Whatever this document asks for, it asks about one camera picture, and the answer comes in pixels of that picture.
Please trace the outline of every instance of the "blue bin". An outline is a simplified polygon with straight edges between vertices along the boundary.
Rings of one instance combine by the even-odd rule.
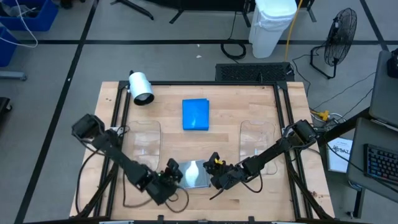
[[[5,27],[0,27],[0,37],[13,43],[18,43],[18,40],[8,33]],[[0,67],[5,67],[10,63],[15,48],[17,48],[17,45],[0,40]]]
[[[8,6],[16,6],[15,0],[3,0]],[[24,17],[26,26],[31,31],[48,31],[57,16],[57,6],[51,0],[19,0],[19,5],[29,8],[39,7],[40,12],[35,18]],[[0,17],[0,22],[9,30],[26,30],[20,17]]]

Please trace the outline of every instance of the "gray floor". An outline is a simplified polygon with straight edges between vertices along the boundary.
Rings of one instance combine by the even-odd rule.
[[[133,0],[155,17],[150,21],[121,4],[100,1],[88,40],[179,40],[226,39],[231,32],[231,12],[184,12],[174,25],[168,23],[176,10]],[[395,0],[367,0],[378,28],[385,40],[398,40],[394,17]],[[61,9],[51,31],[35,33],[40,40],[79,40],[93,0],[75,2],[71,10]],[[351,7],[358,15],[355,40],[377,40],[359,0],[317,0],[313,23],[307,12],[299,13],[292,34],[293,40],[325,40],[331,21],[338,11]],[[20,39],[31,39],[25,32],[13,32]],[[238,16],[233,37],[247,39],[249,28]],[[10,97],[14,110],[0,127],[0,216],[1,223],[12,223],[16,217],[37,156],[49,128],[55,106],[77,45],[39,45],[36,49],[18,47],[10,66],[1,70],[18,70],[29,76],[26,82],[0,80],[0,96]],[[309,53],[313,45],[291,45],[289,61]],[[390,50],[398,46],[388,46]],[[284,45],[278,45],[271,57],[256,59],[251,46],[241,63],[281,62]],[[354,45],[345,61],[338,67],[337,77],[326,80],[309,66],[309,58],[298,59],[299,72],[311,81],[310,106],[335,95],[347,86],[375,71],[380,45]],[[315,63],[332,72],[317,57]],[[150,80],[214,80],[217,63],[233,63],[219,45],[85,45],[63,106],[49,154],[32,198],[25,222],[67,218],[75,192],[77,173],[84,150],[70,135],[71,125],[85,113],[93,113],[101,82],[126,79],[133,69],[144,72]],[[374,77],[349,89],[344,95],[319,107],[344,114],[359,101],[373,85]],[[369,105],[364,100],[347,118]],[[353,133],[345,135],[352,138]],[[326,172],[336,217],[349,220],[345,212],[353,209],[356,192],[347,187],[343,175]],[[398,205],[372,192],[367,192],[363,218],[356,222],[393,223]]]

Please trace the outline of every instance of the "wooden tabletop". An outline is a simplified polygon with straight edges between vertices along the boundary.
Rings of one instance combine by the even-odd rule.
[[[113,114],[117,86],[117,82],[103,82],[98,97],[95,114],[102,119],[107,128],[109,128]],[[303,84],[288,83],[288,87],[294,120],[307,119],[311,121]],[[265,133],[267,133],[267,141],[271,142],[270,145],[280,138],[280,126],[271,86],[153,86],[153,91],[155,100],[151,104],[136,106],[134,103],[130,103],[127,123],[134,124],[134,121],[159,122],[161,141],[160,131],[152,133],[151,141],[154,142],[154,149],[159,148],[160,155],[152,153],[152,157],[149,159],[153,164],[159,162],[158,171],[166,167],[169,158],[174,158],[177,162],[208,160],[213,152],[218,152],[221,159],[226,160],[227,163],[237,163],[241,142],[240,130],[244,121],[261,121],[266,124],[263,127],[266,128]],[[209,99],[209,131],[184,131],[182,129],[182,100],[190,98]],[[285,122],[287,122],[282,91],[280,91],[280,98]],[[123,152],[131,159],[138,158],[137,150],[134,147],[137,147],[137,142],[129,140],[129,137],[126,136]],[[316,144],[311,148],[318,150]],[[85,158],[90,154],[90,151],[86,151]],[[313,192],[317,202],[325,211],[334,217],[320,156],[312,151],[303,151],[301,155],[309,191]],[[81,208],[97,189],[102,165],[103,157],[94,156],[83,171],[79,196]],[[182,213],[173,213],[165,205],[157,206],[154,202],[140,208],[123,207],[121,184],[123,173],[119,172],[112,219],[154,220],[158,215],[164,215],[165,220],[248,220],[248,216],[254,216],[259,221],[294,220],[284,155],[280,155],[268,163],[266,168],[266,174],[262,175],[264,187],[261,193],[252,193],[244,185],[238,184],[210,201],[209,198],[217,193],[214,187],[190,189],[188,190],[190,202]],[[250,182],[249,186],[255,190],[258,189],[260,187],[259,178]],[[302,196],[298,188],[297,192],[300,211],[304,217]],[[182,192],[177,191],[177,193],[179,200],[169,203],[176,210],[182,208],[186,200],[186,196]],[[126,203],[129,205],[141,203],[149,198],[146,193],[139,193],[128,181],[126,182],[126,194]],[[106,205],[107,199],[108,192],[104,194],[103,201],[105,203],[103,205]],[[75,214],[73,203],[71,215]]]

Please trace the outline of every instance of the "standing fan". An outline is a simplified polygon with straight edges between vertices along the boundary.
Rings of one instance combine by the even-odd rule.
[[[310,65],[318,70],[322,75],[326,76],[327,79],[336,77],[337,65],[340,64],[347,56],[349,48],[353,43],[354,35],[356,30],[356,12],[350,8],[346,8],[340,11],[337,16],[333,19],[333,24],[330,27],[329,35],[324,44],[318,47],[314,47],[311,50],[311,61]],[[319,48],[325,48],[325,62],[334,67],[333,76],[327,75],[325,72],[317,68],[313,64],[313,52]]]

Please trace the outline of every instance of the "blue object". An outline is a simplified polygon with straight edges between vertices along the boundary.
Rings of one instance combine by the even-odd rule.
[[[3,3],[12,7],[16,6],[15,0],[3,0]],[[35,18],[24,17],[26,26],[30,31],[48,31],[51,28],[55,16],[58,14],[57,6],[51,0],[19,0],[19,5],[26,5],[30,9],[40,9]],[[26,28],[20,17],[1,17],[0,22],[9,30],[24,30]]]
[[[0,27],[0,37],[13,43],[18,43],[18,40],[8,33],[5,27]],[[15,48],[17,48],[17,45],[0,40],[0,67],[5,67],[10,63]]]
[[[182,100],[182,128],[209,130],[209,104],[207,99]]]

